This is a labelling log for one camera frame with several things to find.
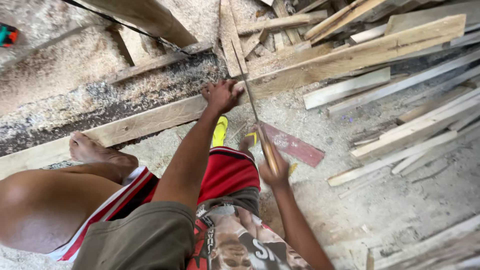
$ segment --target foot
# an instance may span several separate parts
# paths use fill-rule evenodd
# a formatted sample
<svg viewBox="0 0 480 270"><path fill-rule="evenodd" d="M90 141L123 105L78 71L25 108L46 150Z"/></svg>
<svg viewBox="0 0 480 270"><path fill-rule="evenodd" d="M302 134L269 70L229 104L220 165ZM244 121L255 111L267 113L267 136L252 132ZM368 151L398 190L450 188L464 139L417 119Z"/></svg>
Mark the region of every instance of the foot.
<svg viewBox="0 0 480 270"><path fill-rule="evenodd" d="M247 134L257 132L257 130L258 130L257 124L254 124L251 128L248 129ZM244 150L248 150L253 145L255 145L255 137L254 136L244 137L243 140L240 142L239 151L243 152Z"/></svg>
<svg viewBox="0 0 480 270"><path fill-rule="evenodd" d="M84 163L106 162L117 166L138 167L138 159L132 155L101 146L81 132L70 133L70 155Z"/></svg>

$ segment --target yellow flip-flop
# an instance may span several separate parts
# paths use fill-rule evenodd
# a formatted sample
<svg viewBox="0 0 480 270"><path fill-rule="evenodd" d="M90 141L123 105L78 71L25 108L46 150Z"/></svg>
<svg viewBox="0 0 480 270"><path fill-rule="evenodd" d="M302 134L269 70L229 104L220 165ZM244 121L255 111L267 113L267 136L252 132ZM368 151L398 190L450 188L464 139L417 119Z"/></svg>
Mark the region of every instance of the yellow flip-flop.
<svg viewBox="0 0 480 270"><path fill-rule="evenodd" d="M220 116L213 131L213 147L223 146L223 140L227 136L228 120L225 116Z"/></svg>
<svg viewBox="0 0 480 270"><path fill-rule="evenodd" d="M252 132L252 133L248 133L247 135L245 135L245 137L248 137L248 136L253 136L253 145L252 146L255 146L257 144L257 132Z"/></svg>

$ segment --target ground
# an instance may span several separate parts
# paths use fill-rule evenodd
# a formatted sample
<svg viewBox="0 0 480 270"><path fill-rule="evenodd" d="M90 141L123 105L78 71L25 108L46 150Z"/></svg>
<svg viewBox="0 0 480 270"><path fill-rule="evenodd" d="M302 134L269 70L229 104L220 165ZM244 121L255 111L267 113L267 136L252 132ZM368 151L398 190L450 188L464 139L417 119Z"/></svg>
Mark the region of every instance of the ground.
<svg viewBox="0 0 480 270"><path fill-rule="evenodd" d="M199 40L203 38L215 40L212 29L216 29L218 23L215 20L218 0L204 1L202 5L204 5L205 16L196 9L195 5L198 5L196 2L169 0L165 1L165 5ZM253 0L236 1L236 3L234 8L244 11L236 18L237 23L242 20L254 20L255 12L263 8ZM201 22L210 27L198 30L195 25ZM102 38L109 40L108 35ZM96 53L102 55L112 50L115 50L114 46L104 46ZM108 63L108 66L113 69L104 69L103 74L91 74L94 74L95 78L100 78L115 71L117 67L114 63L125 64L120 55L115 57ZM393 70L396 74L411 73L425 68L425 64L432 65L443 61L445 57L444 54L430 56L395 66ZM111 116L111 112L107 109L111 106L120 106L121 110L117 108L118 111L128 108L130 109L128 112L134 114L190 96L198 88L196 84L225 75L221 59L218 61L212 56L205 56L195 64L181 62L175 67L146 73L118 86L106 86L101 82L83 86L82 84L96 80L85 77L85 80L77 81L79 87L73 85L76 89L66 90L67 87L58 87L60 92L48 93L47 97L40 97L44 98L42 100L36 96L36 91L26 91L22 93L24 99L21 103L31 102L31 104L23 105L19 109L13 108L7 114L0 113L2 142L7 142L8 136L22 138L17 140L19 146L11 147L25 148L48 138L40 135L31 138L28 134L53 136L51 133L54 133L55 136L61 137L68 132L68 128L74 128L75 123L81 122L80 120L86 116L88 116L86 122L89 125L97 125L101 123L100 121L108 123L115 117ZM53 66L60 65L61 62L53 61ZM372 249L375 258L388 256L409 244L474 216L480 210L480 144L478 140L404 178L398 175L392 176L388 167L383 168L375 174L383 173L384 177L344 199L340 199L338 195L360 183L364 178L338 187L330 187L326 182L328 177L359 165L348 152L352 148L352 141L386 128L394 122L396 116L423 102L404 106L401 105L403 99L455 74L462 73L463 69L460 68L440 78L400 91L331 119L326 115L326 106L305 110L302 94L311 87L293 89L256 102L260 120L325 152L325 159L316 168L292 157L286 157L291 163L298 164L292 174L291 182L299 207L337 269L364 269L368 248ZM203 80L196 78L199 74L203 76ZM3 85L1 87L0 93L12 89ZM254 122L251 107L249 104L244 104L234 108L226 116L229 119L226 146L237 148L248 127ZM122 118L122 115L117 114L116 117ZM146 165L153 173L161 176L180 143L179 137L183 138L193 125L194 122L187 123L146 136L121 146L121 150L136 155L141 165ZM7 153L8 149L4 147L0 151ZM259 145L256 145L252 152L257 162L263 159ZM446 169L440 174L426 178L445 167ZM282 235L281 220L273 196L264 183L261 187L261 218ZM0 250L0 269L71 268L70 263L54 262L42 255L5 247L0 247Z"/></svg>

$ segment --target red painted wood piece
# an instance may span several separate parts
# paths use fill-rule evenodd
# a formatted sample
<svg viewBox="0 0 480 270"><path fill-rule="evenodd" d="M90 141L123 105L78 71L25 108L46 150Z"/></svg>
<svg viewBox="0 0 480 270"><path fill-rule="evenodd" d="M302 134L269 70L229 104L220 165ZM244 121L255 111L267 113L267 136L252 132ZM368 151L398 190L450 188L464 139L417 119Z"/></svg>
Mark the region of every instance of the red painted wood piece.
<svg viewBox="0 0 480 270"><path fill-rule="evenodd" d="M298 158L314 168L324 159L325 154L322 151L267 123L262 123L268 138L278 150Z"/></svg>

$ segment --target hand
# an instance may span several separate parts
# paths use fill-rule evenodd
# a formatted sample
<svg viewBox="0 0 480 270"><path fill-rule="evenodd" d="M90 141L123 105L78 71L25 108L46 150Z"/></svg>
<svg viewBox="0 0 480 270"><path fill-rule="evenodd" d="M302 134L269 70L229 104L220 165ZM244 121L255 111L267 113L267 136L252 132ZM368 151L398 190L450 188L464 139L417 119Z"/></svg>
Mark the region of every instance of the hand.
<svg viewBox="0 0 480 270"><path fill-rule="evenodd" d="M217 84L211 82L202 89L202 96L208 101L208 109L221 115L229 112L238 104L238 97L243 93L243 87L233 88L237 80L219 80Z"/></svg>
<svg viewBox="0 0 480 270"><path fill-rule="evenodd" d="M290 168L290 164L283 159L275 145L272 145L272 152L278 166L278 176L273 174L272 170L268 166L267 161L265 160L258 167L260 177L272 188L272 190L277 188L288 188L290 187L288 184L288 170Z"/></svg>

